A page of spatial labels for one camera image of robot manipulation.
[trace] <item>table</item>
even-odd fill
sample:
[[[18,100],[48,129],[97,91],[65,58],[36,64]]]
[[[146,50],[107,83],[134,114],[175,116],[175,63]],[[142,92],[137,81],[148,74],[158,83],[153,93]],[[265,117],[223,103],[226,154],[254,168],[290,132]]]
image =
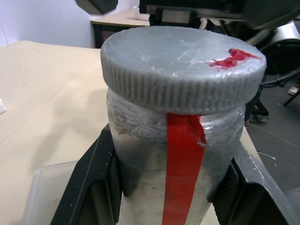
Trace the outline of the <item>table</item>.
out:
[[[20,225],[34,171],[80,159],[107,124],[107,86],[99,49],[21,41],[0,47],[0,68],[0,225]],[[202,225],[217,224],[211,207]]]
[[[112,34],[133,27],[149,26],[149,21],[133,18],[133,8],[112,15],[92,19],[96,48],[101,48],[103,42]]]

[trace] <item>jar lid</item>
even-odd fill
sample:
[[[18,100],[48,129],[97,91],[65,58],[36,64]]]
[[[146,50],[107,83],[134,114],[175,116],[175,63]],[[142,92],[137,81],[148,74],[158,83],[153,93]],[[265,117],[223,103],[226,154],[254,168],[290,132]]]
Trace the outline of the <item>jar lid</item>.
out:
[[[266,69],[265,56],[242,40],[164,26],[112,35],[102,45],[101,63],[116,94],[177,114],[212,114],[247,103]]]

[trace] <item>plastic tray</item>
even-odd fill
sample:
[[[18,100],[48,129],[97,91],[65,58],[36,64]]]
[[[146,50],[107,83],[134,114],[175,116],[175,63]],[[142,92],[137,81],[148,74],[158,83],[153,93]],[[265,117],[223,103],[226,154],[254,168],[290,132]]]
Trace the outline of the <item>plastic tray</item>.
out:
[[[22,225],[49,225],[77,161],[39,168],[32,179]]]

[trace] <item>red tape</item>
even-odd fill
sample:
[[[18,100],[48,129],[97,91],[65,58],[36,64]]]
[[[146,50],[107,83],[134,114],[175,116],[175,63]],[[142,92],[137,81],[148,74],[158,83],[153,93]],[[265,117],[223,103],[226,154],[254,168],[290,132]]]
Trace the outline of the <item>red tape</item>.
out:
[[[214,60],[213,63],[209,63],[210,67],[219,66],[220,69],[229,69],[232,67],[236,67],[239,61],[244,61],[248,58],[261,59],[255,55],[251,55],[250,53],[244,52],[240,49],[231,48],[228,51],[230,56],[224,60]]]
[[[167,114],[167,176],[162,225],[185,225],[206,144],[200,115]]]

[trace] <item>metal part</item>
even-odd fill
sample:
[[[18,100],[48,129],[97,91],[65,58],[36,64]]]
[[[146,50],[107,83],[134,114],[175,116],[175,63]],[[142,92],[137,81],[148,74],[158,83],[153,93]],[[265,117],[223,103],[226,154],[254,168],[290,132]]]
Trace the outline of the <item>metal part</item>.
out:
[[[278,27],[274,37],[267,45],[261,48],[261,51],[264,51],[266,48],[268,48],[271,45],[276,45],[276,47],[280,48],[281,47],[280,43],[290,39],[300,40],[300,33],[297,27],[295,26],[294,21],[290,21],[288,24]]]
[[[229,68],[212,65],[237,46],[255,57]],[[244,104],[256,93],[264,56],[249,44],[209,31],[147,27],[112,36],[102,47],[101,61],[125,195],[119,224],[162,224],[166,113],[201,114],[206,144],[198,144],[205,152],[185,222],[199,224],[239,144]]]
[[[214,18],[226,21],[244,21],[241,14],[229,13],[219,9],[205,9],[205,8],[192,8],[192,7],[174,7],[174,6],[158,6],[158,5],[147,5],[147,13],[155,14],[156,10],[159,8],[174,10],[174,11],[186,11],[186,12],[196,12],[198,18]]]
[[[242,145],[240,145],[239,149],[240,150],[236,150],[234,152],[234,159],[238,164],[240,172],[246,179],[246,182],[256,183],[264,187],[284,216],[286,224],[298,225],[300,222],[299,216],[296,214],[295,210],[285,198],[284,194],[282,193],[276,182],[272,179],[266,168],[247,151],[243,150]]]

